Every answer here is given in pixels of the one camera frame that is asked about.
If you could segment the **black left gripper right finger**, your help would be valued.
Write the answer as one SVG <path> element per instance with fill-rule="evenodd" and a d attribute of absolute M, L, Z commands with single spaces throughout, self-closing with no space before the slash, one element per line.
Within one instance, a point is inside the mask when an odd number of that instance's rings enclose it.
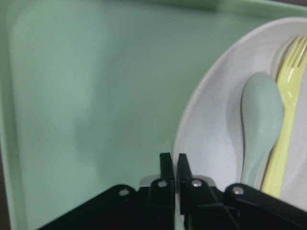
<path fill-rule="evenodd" d="M 187 230 L 305 230 L 307 213 L 245 184 L 224 192 L 192 175 L 186 154 L 177 162 L 179 210 Z"/>

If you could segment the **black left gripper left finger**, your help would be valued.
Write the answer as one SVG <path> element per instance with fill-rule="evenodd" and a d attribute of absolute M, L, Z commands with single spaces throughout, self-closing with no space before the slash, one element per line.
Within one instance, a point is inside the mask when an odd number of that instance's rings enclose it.
<path fill-rule="evenodd" d="M 115 185 L 43 230 L 172 230 L 175 182 L 170 153 L 160 154 L 160 176 L 139 190 Z"/>

